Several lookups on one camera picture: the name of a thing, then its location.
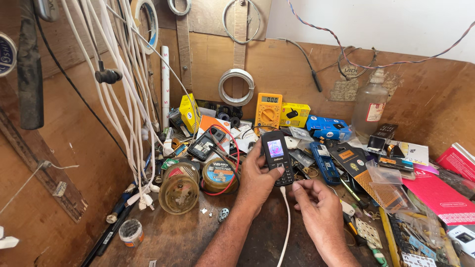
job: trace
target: white wall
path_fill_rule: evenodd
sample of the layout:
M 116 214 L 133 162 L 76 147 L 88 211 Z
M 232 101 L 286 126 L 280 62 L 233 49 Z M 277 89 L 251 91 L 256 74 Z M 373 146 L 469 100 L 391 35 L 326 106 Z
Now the white wall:
M 353 45 L 433 56 L 455 43 L 475 20 L 475 0 L 290 0 L 308 23 L 332 30 L 343 47 Z M 301 23 L 286 0 L 273 0 L 266 38 L 338 45 L 328 31 Z M 475 63 L 475 27 L 440 56 Z

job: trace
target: phone screen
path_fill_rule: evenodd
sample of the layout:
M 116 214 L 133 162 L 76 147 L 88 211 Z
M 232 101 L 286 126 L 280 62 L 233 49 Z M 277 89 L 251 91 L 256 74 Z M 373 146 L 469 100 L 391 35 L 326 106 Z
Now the phone screen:
M 280 140 L 269 141 L 267 142 L 267 146 L 269 147 L 269 153 L 271 158 L 284 155 L 284 150 L 282 149 L 282 144 L 280 143 Z

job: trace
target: round plastic container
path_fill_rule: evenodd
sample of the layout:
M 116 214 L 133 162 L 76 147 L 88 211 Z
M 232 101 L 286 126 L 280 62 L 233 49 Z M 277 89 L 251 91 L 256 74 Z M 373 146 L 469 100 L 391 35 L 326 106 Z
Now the round plastic container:
M 200 172 L 197 170 L 193 165 L 186 163 L 186 162 L 179 162 L 170 167 L 168 167 L 167 171 L 163 175 L 162 182 L 168 180 L 169 177 L 177 175 L 177 174 L 185 174 L 193 178 L 196 183 L 198 183 L 200 179 Z
M 228 163 L 236 169 L 236 166 L 233 162 L 228 161 Z M 234 173 L 230 166 L 224 162 L 222 159 L 212 159 L 210 160 L 205 167 L 203 168 L 203 180 L 204 180 L 204 188 L 210 192 L 218 193 L 225 189 L 231 178 L 233 177 Z M 233 180 L 231 186 L 225 191 L 225 193 L 229 193 L 233 191 L 237 186 L 237 179 Z
M 125 221 L 119 228 L 119 237 L 128 247 L 138 246 L 143 241 L 142 224 L 136 219 Z
M 190 211 L 198 203 L 199 191 L 198 183 L 193 178 L 176 174 L 162 183 L 158 200 L 166 212 L 180 215 Z

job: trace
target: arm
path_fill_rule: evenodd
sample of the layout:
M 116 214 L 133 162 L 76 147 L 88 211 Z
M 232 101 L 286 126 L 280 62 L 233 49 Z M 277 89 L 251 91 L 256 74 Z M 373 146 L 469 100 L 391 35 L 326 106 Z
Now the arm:
M 261 211 L 274 182 L 282 176 L 284 168 L 269 171 L 261 169 L 266 162 L 259 157 L 262 142 L 259 139 L 242 165 L 241 185 L 233 209 L 206 247 L 196 266 L 235 266 L 246 241 L 252 220 Z
M 296 181 L 289 196 L 295 196 L 296 210 L 318 253 L 329 267 L 359 267 L 348 249 L 343 232 L 342 205 L 338 196 L 317 180 Z

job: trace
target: white charging cable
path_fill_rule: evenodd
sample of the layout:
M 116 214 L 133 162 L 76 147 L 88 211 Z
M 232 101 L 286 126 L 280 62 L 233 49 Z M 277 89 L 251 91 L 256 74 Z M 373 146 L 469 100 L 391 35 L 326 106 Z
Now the white charging cable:
M 287 235 L 285 236 L 285 242 L 284 242 L 284 249 L 282 249 L 282 254 L 280 255 L 279 263 L 277 264 L 277 267 L 280 267 L 282 264 L 282 260 L 284 260 L 284 254 L 285 254 L 285 249 L 287 248 L 287 241 L 289 241 L 289 234 L 290 234 L 290 208 L 289 208 L 289 202 L 287 202 L 287 195 L 285 194 L 285 187 L 281 186 L 280 191 L 282 192 L 282 196 L 284 197 L 285 205 L 287 206 L 287 214 L 289 217 L 289 223 L 287 225 Z

